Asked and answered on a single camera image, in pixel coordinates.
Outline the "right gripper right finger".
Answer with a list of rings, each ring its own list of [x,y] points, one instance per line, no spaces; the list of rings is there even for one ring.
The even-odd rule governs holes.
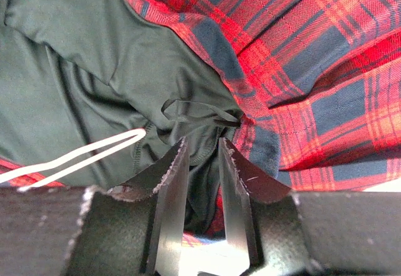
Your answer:
[[[263,259],[251,202],[270,205],[291,188],[248,161],[226,138],[219,139],[219,174],[228,244],[244,255],[249,267]]]

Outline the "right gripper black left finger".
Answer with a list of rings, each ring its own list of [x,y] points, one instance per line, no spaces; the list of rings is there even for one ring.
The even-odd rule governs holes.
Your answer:
[[[113,195],[110,275],[178,275],[189,178],[187,141]]]

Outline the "red plaid skirt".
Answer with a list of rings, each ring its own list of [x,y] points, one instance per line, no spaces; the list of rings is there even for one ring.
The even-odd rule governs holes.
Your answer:
[[[181,137],[185,229],[220,236],[217,144],[298,191],[400,178],[400,0],[1,0],[1,184],[131,129],[54,186],[111,189]]]

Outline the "pink hanger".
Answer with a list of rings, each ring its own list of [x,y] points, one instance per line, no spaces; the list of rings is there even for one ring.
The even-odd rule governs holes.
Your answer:
[[[128,130],[121,134],[117,134],[111,136],[109,138],[88,144],[86,146],[82,146],[77,148],[59,158],[53,159],[52,161],[44,162],[41,164],[34,164],[25,167],[19,167],[12,171],[8,171],[6,173],[1,174],[1,183],[8,182],[10,180],[15,180],[21,176],[26,176],[32,173],[39,173],[43,171],[49,171],[56,169],[80,156],[88,154],[89,152],[93,152],[95,150],[103,148],[104,150],[98,154],[95,154],[87,159],[84,159],[80,162],[75,163],[72,166],[69,166],[61,171],[56,172],[55,174],[48,176],[44,179],[41,179],[33,184],[24,185],[19,190],[25,192],[27,190],[33,188],[41,188],[57,180],[74,173],[84,167],[89,166],[101,159],[104,159],[112,154],[121,151],[122,149],[132,146],[136,144],[138,141],[142,140],[146,136],[146,130],[143,128],[137,128]]]

